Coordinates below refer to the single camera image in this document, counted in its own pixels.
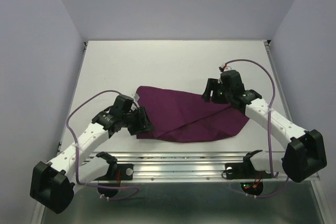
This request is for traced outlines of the purple cloth drape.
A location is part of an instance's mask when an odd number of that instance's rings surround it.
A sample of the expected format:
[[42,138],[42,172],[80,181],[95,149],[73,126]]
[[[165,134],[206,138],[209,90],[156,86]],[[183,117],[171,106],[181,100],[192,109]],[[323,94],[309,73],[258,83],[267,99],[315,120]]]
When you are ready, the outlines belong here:
[[197,143],[236,136],[248,117],[229,104],[206,103],[201,95],[183,91],[140,86],[138,104],[145,107],[154,130],[138,139],[172,143]]

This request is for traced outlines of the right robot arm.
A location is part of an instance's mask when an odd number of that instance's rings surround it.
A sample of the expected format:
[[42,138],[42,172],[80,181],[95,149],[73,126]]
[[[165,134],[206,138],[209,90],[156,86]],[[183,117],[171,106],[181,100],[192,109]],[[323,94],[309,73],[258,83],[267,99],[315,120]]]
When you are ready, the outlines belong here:
[[209,78],[202,95],[205,102],[229,104],[258,123],[275,138],[285,153],[256,150],[247,153],[241,163],[227,163],[226,179],[249,179],[261,175],[271,178],[271,172],[285,174],[300,183],[327,166],[322,134],[305,130],[273,110],[255,90],[247,90],[236,70],[223,71],[219,79]]

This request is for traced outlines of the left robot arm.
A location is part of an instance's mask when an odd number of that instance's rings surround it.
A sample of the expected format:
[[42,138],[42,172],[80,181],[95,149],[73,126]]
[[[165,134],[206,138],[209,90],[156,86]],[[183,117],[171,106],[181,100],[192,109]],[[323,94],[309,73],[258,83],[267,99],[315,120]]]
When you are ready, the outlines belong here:
[[111,200],[122,189],[117,159],[106,152],[98,153],[88,163],[86,159],[122,128],[130,135],[154,130],[145,107],[123,94],[118,94],[112,106],[95,115],[80,136],[76,136],[70,125],[66,127],[74,142],[47,163],[36,164],[30,186],[31,198],[57,214],[85,186],[99,188],[101,196]]

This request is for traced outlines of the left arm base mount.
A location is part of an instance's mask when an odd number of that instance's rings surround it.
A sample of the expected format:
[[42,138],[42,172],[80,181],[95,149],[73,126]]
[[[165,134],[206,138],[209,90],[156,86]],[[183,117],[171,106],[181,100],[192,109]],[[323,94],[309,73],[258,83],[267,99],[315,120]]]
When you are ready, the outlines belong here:
[[105,174],[96,176],[92,183],[97,184],[97,192],[106,200],[121,200],[132,197],[137,189],[122,189],[121,182],[129,182],[133,179],[134,165],[131,163],[116,164],[109,167]]

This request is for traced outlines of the aluminium rail frame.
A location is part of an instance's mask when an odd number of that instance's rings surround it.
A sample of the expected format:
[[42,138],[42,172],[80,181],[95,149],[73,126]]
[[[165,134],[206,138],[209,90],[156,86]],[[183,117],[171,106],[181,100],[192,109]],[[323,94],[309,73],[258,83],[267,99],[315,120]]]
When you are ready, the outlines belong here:
[[[129,96],[138,104],[136,90],[140,86],[202,97],[208,79],[219,79],[228,70],[238,71],[245,89],[258,92],[277,111],[276,96],[281,91],[269,61],[266,40],[88,41],[66,126],[70,125],[76,136],[80,136],[95,115],[114,104],[118,94]],[[73,139],[67,129],[56,156]],[[247,153],[256,150],[285,153],[267,130],[249,119],[236,136],[212,142],[138,139],[122,128],[85,162],[106,152],[118,164],[133,164],[133,179],[121,185],[126,186],[122,189],[139,191],[138,183],[227,181],[222,177],[225,165],[241,163]],[[271,179],[290,179],[285,174],[270,174]]]

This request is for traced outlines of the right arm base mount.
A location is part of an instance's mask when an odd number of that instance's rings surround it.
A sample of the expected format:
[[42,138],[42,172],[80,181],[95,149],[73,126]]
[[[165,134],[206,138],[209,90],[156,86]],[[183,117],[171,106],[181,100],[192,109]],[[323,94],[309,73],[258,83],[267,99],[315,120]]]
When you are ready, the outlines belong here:
[[249,162],[228,163],[222,171],[222,177],[228,180],[243,180],[241,189],[247,195],[260,196],[264,189],[263,179],[272,176],[265,171],[256,171]]

